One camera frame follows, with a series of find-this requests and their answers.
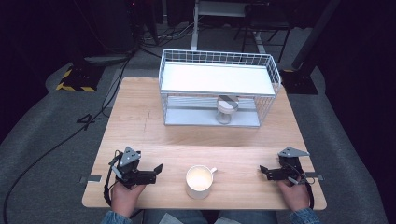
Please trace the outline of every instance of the black chair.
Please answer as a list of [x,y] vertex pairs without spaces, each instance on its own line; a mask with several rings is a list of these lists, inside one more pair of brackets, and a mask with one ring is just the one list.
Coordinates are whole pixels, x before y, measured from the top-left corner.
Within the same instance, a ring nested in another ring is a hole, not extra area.
[[[236,37],[238,36],[241,28],[242,27],[239,27],[238,32],[236,33],[234,39],[236,39]],[[272,35],[265,43],[261,42],[255,44],[259,44],[263,46],[281,46],[282,49],[280,51],[280,55],[277,60],[277,62],[280,63],[291,29],[288,18],[281,6],[277,4],[273,4],[271,2],[251,3],[249,5],[246,5],[244,28],[245,28],[245,34],[244,34],[244,41],[242,44],[242,52],[244,52],[245,50],[248,33],[259,34],[260,32],[272,32]],[[286,31],[286,35],[283,43],[282,44],[269,43],[273,39],[273,37],[277,34],[278,31]]]

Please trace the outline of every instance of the human hand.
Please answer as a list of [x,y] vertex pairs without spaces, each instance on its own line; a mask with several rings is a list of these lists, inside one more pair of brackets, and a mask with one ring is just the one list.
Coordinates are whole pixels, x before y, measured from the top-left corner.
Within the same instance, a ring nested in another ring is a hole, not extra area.
[[137,203],[137,198],[145,189],[146,185],[137,185],[133,189],[127,189],[117,182],[111,189],[111,209],[113,212],[130,217]]
[[295,212],[309,207],[309,194],[306,185],[290,186],[289,181],[277,181],[277,185],[282,191],[283,199],[291,211]]

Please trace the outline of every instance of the denim sleeve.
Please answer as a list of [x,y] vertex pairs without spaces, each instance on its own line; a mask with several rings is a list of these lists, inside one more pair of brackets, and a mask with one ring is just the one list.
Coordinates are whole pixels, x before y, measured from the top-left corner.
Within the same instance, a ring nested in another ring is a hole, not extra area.
[[320,224],[317,215],[310,208],[298,210],[290,215],[292,224]]
[[108,211],[101,224],[132,224],[132,220],[113,211]]

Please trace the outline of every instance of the white wire basket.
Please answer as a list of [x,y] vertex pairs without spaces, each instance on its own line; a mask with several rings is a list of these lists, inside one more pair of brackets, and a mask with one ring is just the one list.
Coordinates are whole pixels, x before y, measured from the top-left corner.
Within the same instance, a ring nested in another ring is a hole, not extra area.
[[[165,49],[159,85],[165,125],[260,127],[281,83],[269,54]],[[227,123],[220,96],[238,99]]]

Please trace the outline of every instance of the gray floor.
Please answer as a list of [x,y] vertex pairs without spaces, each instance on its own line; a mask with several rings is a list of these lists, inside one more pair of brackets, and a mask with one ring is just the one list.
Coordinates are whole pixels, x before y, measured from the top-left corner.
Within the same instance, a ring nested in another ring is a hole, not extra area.
[[[204,29],[198,49],[239,51],[242,35],[235,41],[230,27]],[[310,33],[294,29],[279,69],[290,68]],[[158,55],[166,49],[189,49],[191,36],[173,40],[160,48],[146,48]],[[254,46],[247,49],[255,52]],[[268,49],[277,57],[277,49]],[[156,77],[160,59],[140,50],[126,67],[124,76]],[[87,114],[96,115],[107,102],[107,92],[120,65],[106,68],[97,92],[56,91],[69,64],[47,80],[49,94],[33,106],[0,146],[0,200],[18,176],[40,156],[62,143],[82,127],[76,123]],[[324,223],[388,223],[376,184],[350,144],[324,94],[325,82],[318,69],[312,78],[319,95],[289,95],[305,144],[319,174],[328,206],[318,211]],[[111,113],[111,105],[105,110]],[[86,208],[81,203],[87,177],[94,163],[108,118],[100,114],[87,131],[56,147],[30,169],[12,190],[7,203],[9,223],[99,223],[107,208]],[[277,212],[279,223],[288,222],[289,211]]]

